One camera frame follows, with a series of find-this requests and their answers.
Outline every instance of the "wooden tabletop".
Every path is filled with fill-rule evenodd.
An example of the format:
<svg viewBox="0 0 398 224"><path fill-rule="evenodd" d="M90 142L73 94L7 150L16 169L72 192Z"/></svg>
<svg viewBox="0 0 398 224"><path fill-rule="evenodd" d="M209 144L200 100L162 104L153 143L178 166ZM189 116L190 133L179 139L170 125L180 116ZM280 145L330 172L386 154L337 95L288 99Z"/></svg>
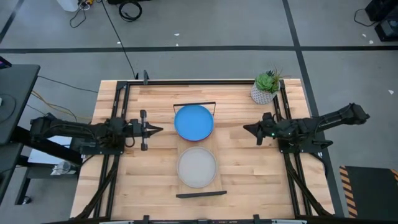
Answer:
<svg viewBox="0 0 398 224"><path fill-rule="evenodd" d="M111 116L116 82L101 82L93 123ZM301 81L285 79L285 85L292 117L308 117ZM256 138L242 128L244 124L259 121L265 112L275 113L272 103L255 104L250 89L251 85L132 86L126 119L139 118L139 110L146 110L148 122L164 130L148 139L148 151L140 150L141 139L137 138L136 145L126 148L121 156L112 220L142 220L143 215L150 215L151 220L250 219L254 214L260 218L293 218L285 164L277 141L265 138L262 146L257 146ZM214 134L218 171L222 188L228 193L176 198L180 182L176 170L180 136L174 129L173 104L206 101L217 103ZM102 160L103 156L95 156L82 167L71 217L78 215L96 192ZM301 154L301 160L308 188L333 213L322 163L308 154ZM301 193L297 192L304 214ZM102 215L107 195L105 192Z"/></svg>

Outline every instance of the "blue bowl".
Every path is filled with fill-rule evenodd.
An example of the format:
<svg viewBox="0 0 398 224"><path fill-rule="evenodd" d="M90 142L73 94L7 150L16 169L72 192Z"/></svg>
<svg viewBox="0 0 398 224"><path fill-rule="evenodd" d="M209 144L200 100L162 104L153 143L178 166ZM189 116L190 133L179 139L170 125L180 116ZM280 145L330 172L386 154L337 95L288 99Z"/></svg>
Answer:
<svg viewBox="0 0 398 224"><path fill-rule="evenodd" d="M174 128L182 138L200 141L213 131L213 115L200 105L184 106L175 115Z"/></svg>

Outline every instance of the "concrete floor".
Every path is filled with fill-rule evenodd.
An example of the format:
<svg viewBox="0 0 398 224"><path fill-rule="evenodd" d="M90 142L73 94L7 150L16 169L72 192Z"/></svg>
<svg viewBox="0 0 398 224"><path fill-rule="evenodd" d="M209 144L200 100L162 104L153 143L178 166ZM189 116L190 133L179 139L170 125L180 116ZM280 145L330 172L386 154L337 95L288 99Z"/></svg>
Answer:
<svg viewBox="0 0 398 224"><path fill-rule="evenodd" d="M289 0L301 46L398 45L380 42L372 27L353 22L354 11L370 0ZM54 0L24 1L7 34L3 49L120 48L118 38L101 4L86 11L78 28L69 27L73 12L65 12ZM0 8L0 30L17 0ZM293 46L282 0L153 0L143 2L142 17L133 23L121 20L118 9L106 3L109 15L125 47L179 46ZM364 13L358 19L368 23ZM82 88L97 90L101 80L131 79L132 72L122 52L1 54L12 63L39 64L39 75ZM128 52L136 72L146 69L156 78L253 78L274 65L283 76L302 78L296 52L291 50L209 50ZM350 102L361 104L371 115L360 127L341 126L325 133L335 142L330 150L332 166L365 166L398 169L398 143L394 136L398 121L397 51L303 52L308 76L320 114L337 110ZM96 95L38 79L35 90L46 100L90 117ZM391 95L388 90L396 91ZM28 104L50 111L35 98ZM62 119L71 117L50 111ZM20 126L40 113L26 108ZM0 206L4 223L41 223L66 220L72 207L76 180L35 180L28 194L29 205L15 206L14 200L24 168L16 169Z"/></svg>

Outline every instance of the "metal frame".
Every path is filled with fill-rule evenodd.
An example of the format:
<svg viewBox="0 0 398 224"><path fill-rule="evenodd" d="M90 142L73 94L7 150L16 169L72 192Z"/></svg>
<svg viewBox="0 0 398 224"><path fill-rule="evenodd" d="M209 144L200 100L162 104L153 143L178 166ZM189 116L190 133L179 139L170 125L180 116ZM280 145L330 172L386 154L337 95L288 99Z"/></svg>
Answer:
<svg viewBox="0 0 398 224"><path fill-rule="evenodd" d="M121 95L121 90L125 89L124 92L124 99L123 99L123 106L122 106L122 112L121 112L121 117L126 119L126 113L127 113L127 105L128 105L128 100L129 100L129 92L130 88L132 86L137 86L137 85L252 85L254 84L254 80L131 80L131 81L118 81L116 84L116 92L115 92L115 97L114 97L114 102L113 102L113 108L112 108L112 114L111 117L115 117L116 113L118 112L118 104L119 104L119 99ZM287 95L286 95L286 90L285 90L285 85L282 80L281 82L281 93L282 93L282 99L284 102L284 108L285 112L288 118L291 118L291 113L290 113L290 108L289 108L289 102L287 100ZM275 106L275 111L277 114L277 119L281 120L282 115L280 113L280 106L279 106L279 101L278 97L276 96L274 98L274 106ZM288 153L283 153L283 157L285 159L285 164L287 162L287 159L290 159ZM297 171L300 179L302 181L304 180L303 176L303 169L301 165L301 160L300 156L297 154L295 155L296 159L296 165L297 165ZM118 163L120 160L120 156L116 155L114 156L114 160ZM99 177L99 185L103 183L106 173L108 170L108 161L109 161L109 156L104 155L104 160L103 160L103 165L102 165L102 170L101 170L101 175ZM114 190L116 186L116 178L112 179L109 187L109 196L108 196L108 201L106 204L106 217L110 218L112 214L112 206L113 206L113 199L114 199ZM287 178L289 181L289 190L290 190L290 196L292 199L292 206L293 206L293 211L295 217L300 216L300 208L299 208L299 203L297 200L297 192L295 189L295 182L293 178L287 174ZM307 215L311 215L311 206L308 202L308 200L305 199L305 211ZM94 217L99 217L100 215L100 208L101 208L101 200L97 203L95 210L94 210ZM239 220L239 222L243 223L253 223L253 220Z"/></svg>

